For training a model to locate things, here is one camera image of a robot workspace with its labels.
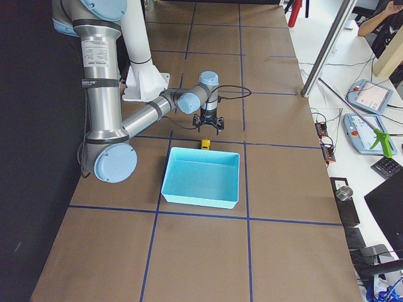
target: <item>blue and white device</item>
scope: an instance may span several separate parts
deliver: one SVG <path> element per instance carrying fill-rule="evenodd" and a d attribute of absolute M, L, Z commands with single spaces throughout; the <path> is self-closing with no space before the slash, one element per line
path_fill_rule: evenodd
<path fill-rule="evenodd" d="M 373 126 L 380 129 L 382 132 L 387 132 L 385 125 L 382 123 L 379 115 L 363 115 Z M 377 139 L 377 135 L 371 127 L 367 125 L 358 115 L 349 113 L 344 115 L 343 124 L 354 149 L 360 154 L 367 155 L 383 155 L 382 146 L 379 143 L 374 149 L 371 149 L 373 143 Z M 392 154 L 397 154 L 397 149 L 389 138 Z"/>
<path fill-rule="evenodd" d="M 362 79 L 347 94 L 348 102 L 366 112 L 381 115 L 388 105 L 393 91 L 374 82 Z"/>

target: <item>green tool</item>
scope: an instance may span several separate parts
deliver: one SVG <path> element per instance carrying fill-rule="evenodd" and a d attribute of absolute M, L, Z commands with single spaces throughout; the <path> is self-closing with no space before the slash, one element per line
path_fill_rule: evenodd
<path fill-rule="evenodd" d="M 390 135 L 388 133 L 384 133 L 381 130 L 379 130 L 377 127 L 375 127 L 373 124 L 371 124 L 361 113 L 359 113 L 350 103 L 342 98 L 336 91 L 332 89 L 329 85 L 327 85 L 321 78 L 318 78 L 318 80 L 325 85 L 327 88 L 330 89 L 340 100 L 342 100 L 351 110 L 354 111 L 356 115 L 358 115 L 372 130 L 373 132 L 377 135 L 377 139 L 373 143 L 373 145 L 370 147 L 370 149 L 374 149 L 378 143 L 381 144 L 382 146 L 382 151 L 383 155 L 388 158 L 392 158 L 392 148 L 390 147 L 389 144 L 389 138 Z"/>

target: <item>human hand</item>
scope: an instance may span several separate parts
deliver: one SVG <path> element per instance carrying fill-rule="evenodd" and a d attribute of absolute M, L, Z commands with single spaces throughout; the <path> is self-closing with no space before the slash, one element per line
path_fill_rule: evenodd
<path fill-rule="evenodd" d="M 384 13 L 388 16 L 391 14 L 398 13 L 403 9 L 403 5 L 394 5 L 393 1 L 389 2 L 388 5 L 386 6 Z"/>

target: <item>blue joint cap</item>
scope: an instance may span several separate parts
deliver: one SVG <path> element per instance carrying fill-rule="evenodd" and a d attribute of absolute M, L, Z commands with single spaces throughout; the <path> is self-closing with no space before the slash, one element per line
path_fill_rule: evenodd
<path fill-rule="evenodd" d="M 127 0 L 81 0 L 81 3 L 95 16 L 111 22 L 119 21 L 127 10 Z"/>
<path fill-rule="evenodd" d="M 63 24 L 55 19 L 52 19 L 52 20 L 53 20 L 53 26 L 54 26 L 55 30 L 58 31 L 59 33 L 62 33 L 64 35 L 69 35 L 69 36 L 79 36 L 74 31 L 73 26 Z"/>
<path fill-rule="evenodd" d="M 219 84 L 219 75 L 214 71 L 203 71 L 200 74 L 199 82 L 209 86 L 217 86 Z"/>
<path fill-rule="evenodd" d="M 136 151 L 127 143 L 116 143 L 106 147 L 97 157 L 94 173 L 102 181 L 116 183 L 124 181 L 135 170 Z"/>
<path fill-rule="evenodd" d="M 182 112 L 189 115 L 199 109 L 201 104 L 196 94 L 186 92 L 179 97 L 178 106 Z"/>

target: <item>black keyboard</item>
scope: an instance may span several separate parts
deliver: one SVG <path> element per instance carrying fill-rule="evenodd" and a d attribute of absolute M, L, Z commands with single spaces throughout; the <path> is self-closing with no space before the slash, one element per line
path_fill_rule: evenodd
<path fill-rule="evenodd" d="M 377 171 L 384 179 L 389 179 L 400 170 L 403 169 L 394 159 L 383 157 L 371 166 L 372 169 Z"/>

